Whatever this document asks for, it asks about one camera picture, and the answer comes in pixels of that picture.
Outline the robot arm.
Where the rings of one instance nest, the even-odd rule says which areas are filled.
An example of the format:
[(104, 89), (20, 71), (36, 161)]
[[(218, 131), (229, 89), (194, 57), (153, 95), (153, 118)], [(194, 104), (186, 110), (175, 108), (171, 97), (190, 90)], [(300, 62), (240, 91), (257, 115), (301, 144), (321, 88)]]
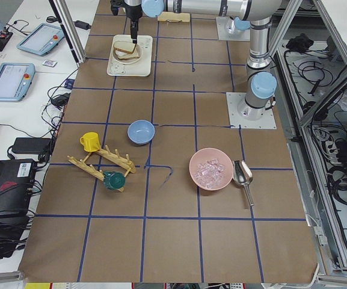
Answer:
[(131, 39), (138, 35), (142, 16), (157, 18), (163, 13), (201, 14), (215, 16), (218, 38), (233, 48), (242, 43), (249, 47), (246, 61), (247, 92), (232, 109), (241, 119), (258, 121), (274, 97), (277, 82), (270, 74), (269, 53), (272, 15), (281, 1), (111, 1), (112, 14), (123, 10), (130, 21)]

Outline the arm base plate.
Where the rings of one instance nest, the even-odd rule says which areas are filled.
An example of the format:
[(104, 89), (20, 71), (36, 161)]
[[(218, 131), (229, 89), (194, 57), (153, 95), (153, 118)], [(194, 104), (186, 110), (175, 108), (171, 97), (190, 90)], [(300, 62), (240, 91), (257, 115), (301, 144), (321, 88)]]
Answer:
[(238, 17), (216, 17), (218, 40), (249, 42), (250, 26), (249, 21)]
[(251, 108), (245, 102), (246, 93), (227, 92), (227, 108), (232, 128), (277, 129), (270, 101), (263, 108)]

